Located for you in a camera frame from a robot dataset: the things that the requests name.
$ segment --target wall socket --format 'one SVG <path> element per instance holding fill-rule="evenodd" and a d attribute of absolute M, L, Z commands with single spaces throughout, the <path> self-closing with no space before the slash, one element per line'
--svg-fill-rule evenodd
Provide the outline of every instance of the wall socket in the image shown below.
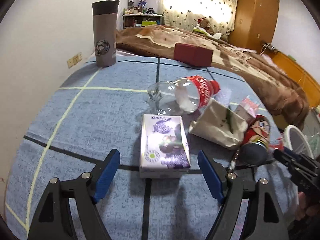
<path fill-rule="evenodd" d="M 67 60 L 68 68 L 71 68 L 72 66 L 76 65 L 81 60 L 82 60 L 82 53 L 79 52 L 77 55 Z"/>

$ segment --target crumpled paper bag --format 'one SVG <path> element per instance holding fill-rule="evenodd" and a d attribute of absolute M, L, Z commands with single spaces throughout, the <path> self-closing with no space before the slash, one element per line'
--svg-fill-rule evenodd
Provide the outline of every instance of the crumpled paper bag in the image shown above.
<path fill-rule="evenodd" d="M 230 124 L 227 122 L 228 111 Z M 248 124 L 242 117 L 211 98 L 204 113 L 196 122 L 191 122 L 189 133 L 234 150 L 241 145 L 247 128 Z"/>

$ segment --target curtain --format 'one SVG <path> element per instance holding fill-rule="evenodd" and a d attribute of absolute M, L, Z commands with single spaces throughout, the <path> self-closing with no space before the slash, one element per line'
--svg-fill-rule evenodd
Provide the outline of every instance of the curtain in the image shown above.
<path fill-rule="evenodd" d="M 165 24 L 192 31 L 206 17 L 224 39 L 234 28 L 238 0 L 163 0 Z"/>

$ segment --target black lid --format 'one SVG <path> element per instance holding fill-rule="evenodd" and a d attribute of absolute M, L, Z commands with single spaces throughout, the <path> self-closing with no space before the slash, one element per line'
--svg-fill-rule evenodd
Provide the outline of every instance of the black lid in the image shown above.
<path fill-rule="evenodd" d="M 249 167 L 258 167 L 268 158 L 266 148 L 257 143 L 247 143 L 241 146 L 239 160 Z"/>
<path fill-rule="evenodd" d="M 119 0 L 94 2 L 92 4 L 93 15 L 117 13 L 119 3 Z"/>

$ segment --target red box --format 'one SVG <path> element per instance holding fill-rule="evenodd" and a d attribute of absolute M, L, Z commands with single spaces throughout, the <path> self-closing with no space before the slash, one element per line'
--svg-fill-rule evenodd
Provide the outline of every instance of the red box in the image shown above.
<path fill-rule="evenodd" d="M 173 58 L 195 67 L 210 67 L 212 54 L 213 50 L 211 49 L 176 43 Z"/>

